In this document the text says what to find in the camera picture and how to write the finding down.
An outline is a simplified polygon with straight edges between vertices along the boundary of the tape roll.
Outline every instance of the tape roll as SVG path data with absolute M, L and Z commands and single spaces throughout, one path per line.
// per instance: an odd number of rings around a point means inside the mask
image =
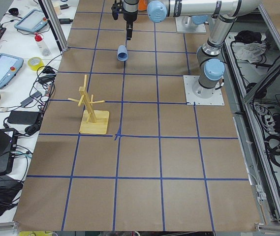
M 42 59 L 39 57 L 30 58 L 27 65 L 34 71 L 37 71 L 38 69 L 42 70 L 45 66 Z

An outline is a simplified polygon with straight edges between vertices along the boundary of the wooden base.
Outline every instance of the wooden base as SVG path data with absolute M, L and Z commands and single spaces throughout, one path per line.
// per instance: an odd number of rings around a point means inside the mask
M 87 110 L 84 111 L 80 133 L 81 134 L 106 134 L 109 120 L 109 111 L 97 111 L 94 110 L 97 122 L 86 122 L 89 113 Z

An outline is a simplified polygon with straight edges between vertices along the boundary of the blue cup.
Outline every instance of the blue cup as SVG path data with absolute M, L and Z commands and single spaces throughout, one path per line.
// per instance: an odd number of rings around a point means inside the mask
M 128 60 L 128 51 L 126 50 L 125 45 L 120 45 L 118 48 L 117 59 L 120 61 Z

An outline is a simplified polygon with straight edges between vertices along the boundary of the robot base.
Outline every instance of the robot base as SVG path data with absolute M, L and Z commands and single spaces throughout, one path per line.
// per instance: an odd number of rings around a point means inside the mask
M 193 23 L 184 23 L 184 19 L 187 16 L 175 17 L 176 19 L 176 29 L 178 33 L 199 33 L 206 34 L 206 29 L 204 24 L 195 25 Z
M 184 84 L 186 92 L 186 102 L 188 105 L 210 105 L 210 106 L 224 106 L 224 99 L 220 89 L 215 90 L 210 98 L 201 98 L 194 94 L 192 90 L 193 84 L 199 79 L 199 76 L 184 75 Z

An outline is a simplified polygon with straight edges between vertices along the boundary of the blue joint cap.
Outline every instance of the blue joint cap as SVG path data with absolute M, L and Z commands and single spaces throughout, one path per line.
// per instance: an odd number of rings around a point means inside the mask
M 203 15 L 203 16 L 192 16 L 192 22 L 193 22 L 195 25 L 204 24 L 207 20 L 208 20 L 208 16 L 207 16 L 207 15 Z
M 205 63 L 204 74 L 209 80 L 218 81 L 224 74 L 224 63 L 218 59 L 210 59 Z
M 159 1 L 152 1 L 147 7 L 148 15 L 151 21 L 159 23 L 165 20 L 167 16 L 166 6 Z

